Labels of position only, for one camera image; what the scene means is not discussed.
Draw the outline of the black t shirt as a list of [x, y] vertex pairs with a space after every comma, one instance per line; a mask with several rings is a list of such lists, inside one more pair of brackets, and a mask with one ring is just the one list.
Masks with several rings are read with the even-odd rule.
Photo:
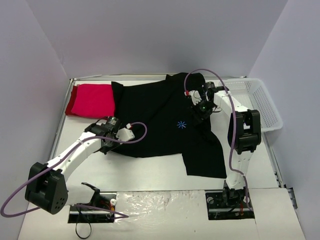
[[113, 81], [114, 116], [123, 127], [145, 124], [132, 128], [135, 137], [143, 140], [123, 144], [114, 152], [134, 158], [181, 154], [187, 175], [225, 179], [223, 147], [211, 131], [211, 122], [207, 119], [195, 124], [191, 103], [184, 94], [185, 89], [197, 90], [204, 83], [201, 73], [188, 76], [185, 72], [132, 86]]

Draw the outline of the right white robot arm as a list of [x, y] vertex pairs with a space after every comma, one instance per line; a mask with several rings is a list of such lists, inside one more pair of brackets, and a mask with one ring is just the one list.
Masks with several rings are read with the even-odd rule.
[[251, 157], [262, 141], [261, 116], [234, 98], [225, 84], [216, 86], [207, 82], [196, 90], [185, 91], [191, 102], [191, 112], [198, 124], [207, 120], [218, 108], [229, 120], [227, 141], [230, 146], [228, 168], [222, 202], [229, 207], [239, 200], [248, 200], [247, 172]]

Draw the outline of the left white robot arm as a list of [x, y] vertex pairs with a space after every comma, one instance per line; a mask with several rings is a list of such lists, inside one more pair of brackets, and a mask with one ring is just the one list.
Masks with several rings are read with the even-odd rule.
[[67, 180], [77, 167], [95, 152], [107, 153], [119, 146], [117, 132], [121, 122], [109, 116], [105, 123], [92, 123], [70, 147], [46, 163], [36, 162], [29, 171], [25, 199], [55, 215], [66, 205], [85, 205], [89, 209], [100, 207], [101, 191], [86, 182], [68, 187]]

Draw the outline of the folded red t shirt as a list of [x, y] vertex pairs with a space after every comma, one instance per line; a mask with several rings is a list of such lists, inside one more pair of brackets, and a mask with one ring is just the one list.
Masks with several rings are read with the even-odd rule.
[[90, 83], [73, 86], [65, 114], [90, 119], [113, 117], [115, 101], [112, 86]]

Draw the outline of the white plastic basket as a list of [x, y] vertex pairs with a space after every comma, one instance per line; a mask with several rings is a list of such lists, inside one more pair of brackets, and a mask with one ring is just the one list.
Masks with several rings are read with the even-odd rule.
[[263, 133], [280, 130], [282, 118], [264, 83], [258, 78], [233, 78], [224, 81], [230, 93], [242, 105], [260, 113]]

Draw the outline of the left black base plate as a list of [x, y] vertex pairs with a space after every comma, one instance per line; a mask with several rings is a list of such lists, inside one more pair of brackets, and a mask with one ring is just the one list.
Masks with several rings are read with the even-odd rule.
[[[102, 198], [96, 205], [98, 208], [115, 211], [115, 206], [111, 204], [111, 200], [114, 202], [117, 199], [116, 192], [102, 192]], [[91, 209], [87, 207], [70, 206], [68, 211], [68, 224], [104, 224], [113, 223], [115, 221], [115, 214], [107, 211]]]

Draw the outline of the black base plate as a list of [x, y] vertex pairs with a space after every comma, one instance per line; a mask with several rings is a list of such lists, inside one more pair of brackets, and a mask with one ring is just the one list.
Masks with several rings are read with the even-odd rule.
[[222, 191], [205, 191], [207, 216], [210, 221], [254, 219], [255, 214], [247, 206], [245, 196], [236, 196], [227, 203]]
[[[116, 192], [102, 192], [102, 198], [96, 205], [98, 208], [115, 211], [115, 206], [111, 204], [111, 200], [114, 202], [117, 199]], [[68, 224], [104, 224], [113, 223], [115, 221], [115, 214], [107, 211], [91, 209], [87, 207], [70, 206], [68, 211]]]

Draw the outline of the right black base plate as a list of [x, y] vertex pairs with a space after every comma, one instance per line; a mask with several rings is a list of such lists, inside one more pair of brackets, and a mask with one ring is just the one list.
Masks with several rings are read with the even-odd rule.
[[222, 191], [205, 191], [207, 216], [210, 221], [254, 219], [255, 214], [247, 206], [245, 196], [236, 196], [227, 203]]

